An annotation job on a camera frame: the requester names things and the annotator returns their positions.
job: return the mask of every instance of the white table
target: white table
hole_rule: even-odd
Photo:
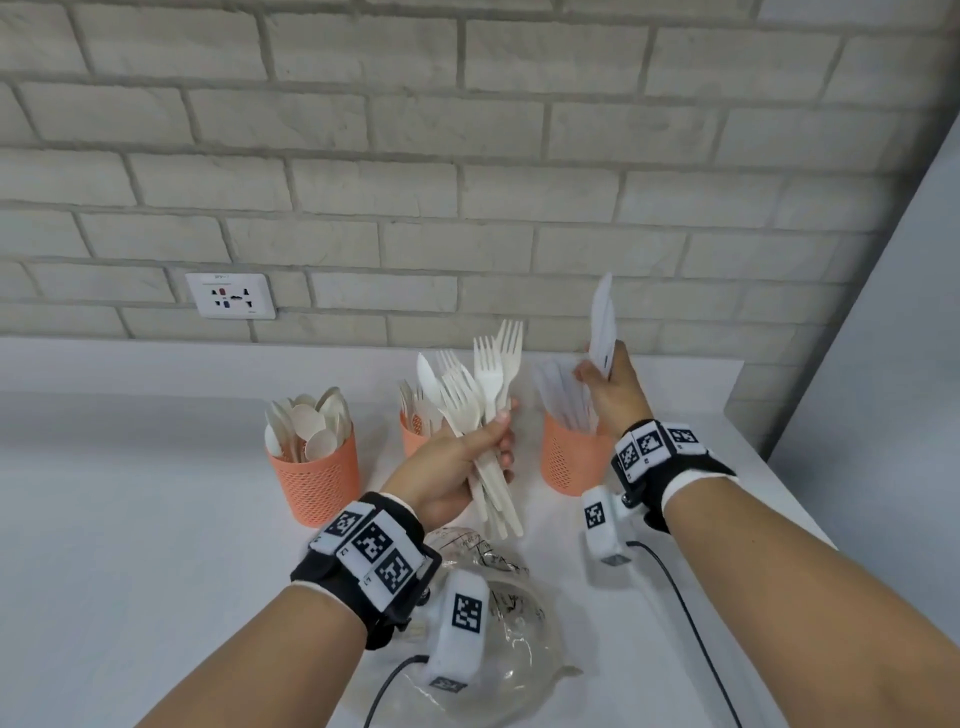
[[[129,728],[287,581],[310,529],[259,448],[253,400],[0,394],[0,725]],[[392,407],[354,406],[365,481],[401,457]],[[719,414],[684,416],[745,487],[825,538]],[[578,501],[540,481],[540,416],[517,422],[517,545],[557,595],[570,662],[519,725],[729,726],[659,568],[583,551]],[[745,726],[783,719],[672,541],[645,541],[686,595]],[[357,726],[340,710],[331,725]]]

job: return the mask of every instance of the hand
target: hand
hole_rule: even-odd
[[[653,418],[622,341],[617,341],[613,350],[609,380],[604,379],[591,361],[580,362],[573,374],[589,388],[600,424],[614,437],[621,437],[628,427],[640,420]]]
[[[489,425],[463,437],[454,437],[444,426],[412,456],[407,458],[380,489],[397,496],[414,509],[423,528],[429,532],[447,525],[470,505],[467,476],[473,461],[489,449],[500,452],[500,467],[509,483],[514,474],[514,433],[510,430],[510,412],[497,412]]]

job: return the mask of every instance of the wall socket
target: wall socket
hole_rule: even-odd
[[[187,285],[205,319],[275,319],[262,273],[188,273]]]

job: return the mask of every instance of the orange mesh cup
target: orange mesh cup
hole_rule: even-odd
[[[288,463],[269,452],[276,479],[294,518],[313,528],[323,525],[360,497],[357,443],[351,432],[332,455],[310,463]]]
[[[423,432],[423,422],[420,415],[414,415],[413,426],[407,426],[407,418],[403,412],[400,412],[400,432],[403,434],[403,454],[410,457],[417,450],[423,447],[424,443],[430,439],[428,435],[421,435]]]
[[[573,432],[544,413],[540,475],[558,493],[581,496],[603,482],[614,444],[610,435]]]

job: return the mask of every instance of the forearm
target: forearm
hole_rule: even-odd
[[[363,654],[349,609],[305,587],[284,589],[180,682],[138,728],[324,726]]]
[[[857,564],[726,478],[664,516],[791,725],[960,724],[960,650]]]

